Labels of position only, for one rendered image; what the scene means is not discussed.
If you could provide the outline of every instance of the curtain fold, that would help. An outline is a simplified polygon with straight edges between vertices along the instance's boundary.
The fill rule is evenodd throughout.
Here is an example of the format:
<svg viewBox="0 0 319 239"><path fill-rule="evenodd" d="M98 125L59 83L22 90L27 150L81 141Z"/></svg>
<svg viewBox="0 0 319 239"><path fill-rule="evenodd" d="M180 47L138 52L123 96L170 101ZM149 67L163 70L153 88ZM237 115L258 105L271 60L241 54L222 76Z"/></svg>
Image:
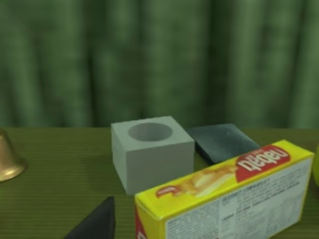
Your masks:
<svg viewBox="0 0 319 239"><path fill-rule="evenodd" d="M317 0L3 0L0 126L319 127Z"/></svg>

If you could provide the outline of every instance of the block top face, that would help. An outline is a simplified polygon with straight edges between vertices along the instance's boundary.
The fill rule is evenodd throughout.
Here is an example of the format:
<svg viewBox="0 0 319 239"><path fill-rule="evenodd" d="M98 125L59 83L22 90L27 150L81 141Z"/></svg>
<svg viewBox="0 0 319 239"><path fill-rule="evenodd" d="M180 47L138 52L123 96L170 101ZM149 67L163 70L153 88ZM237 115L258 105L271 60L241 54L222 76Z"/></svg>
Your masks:
<svg viewBox="0 0 319 239"><path fill-rule="evenodd" d="M113 123L111 130L125 151L194 142L171 116Z"/></svg>

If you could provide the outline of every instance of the gray cube with hole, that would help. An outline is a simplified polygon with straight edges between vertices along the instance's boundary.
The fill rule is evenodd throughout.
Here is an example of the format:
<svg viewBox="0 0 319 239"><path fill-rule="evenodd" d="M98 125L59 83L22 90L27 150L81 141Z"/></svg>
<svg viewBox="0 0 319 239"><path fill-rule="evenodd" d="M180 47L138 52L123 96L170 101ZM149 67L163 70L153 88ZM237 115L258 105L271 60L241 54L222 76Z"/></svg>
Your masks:
<svg viewBox="0 0 319 239"><path fill-rule="evenodd" d="M128 195L194 169L194 140L172 118L111 124L113 164Z"/></svg>

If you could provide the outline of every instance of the nutrition facts label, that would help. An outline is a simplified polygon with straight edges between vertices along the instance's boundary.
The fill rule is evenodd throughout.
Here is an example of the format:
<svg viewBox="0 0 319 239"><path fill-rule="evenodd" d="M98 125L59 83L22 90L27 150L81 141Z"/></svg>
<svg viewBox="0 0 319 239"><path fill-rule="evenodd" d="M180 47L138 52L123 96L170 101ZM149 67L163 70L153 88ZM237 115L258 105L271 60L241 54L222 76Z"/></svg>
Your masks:
<svg viewBox="0 0 319 239"><path fill-rule="evenodd" d="M311 159L166 222L166 239L267 239L296 223Z"/></svg>

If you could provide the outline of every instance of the red logo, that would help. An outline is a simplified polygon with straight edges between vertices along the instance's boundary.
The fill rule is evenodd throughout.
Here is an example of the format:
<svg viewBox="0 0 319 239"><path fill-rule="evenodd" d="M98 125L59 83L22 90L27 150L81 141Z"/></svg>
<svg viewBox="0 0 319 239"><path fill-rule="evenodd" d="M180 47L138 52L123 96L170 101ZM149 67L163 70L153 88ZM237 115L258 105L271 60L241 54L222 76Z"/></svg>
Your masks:
<svg viewBox="0 0 319 239"><path fill-rule="evenodd" d="M284 149L268 145L237 158L237 182L266 172L290 161L290 155Z"/></svg>
<svg viewBox="0 0 319 239"><path fill-rule="evenodd" d="M148 239L136 206L135 206L135 238L136 239Z"/></svg>
<svg viewBox="0 0 319 239"><path fill-rule="evenodd" d="M182 190L177 186L165 186L157 190L156 196L159 198L165 194L172 193L173 196L180 193Z"/></svg>

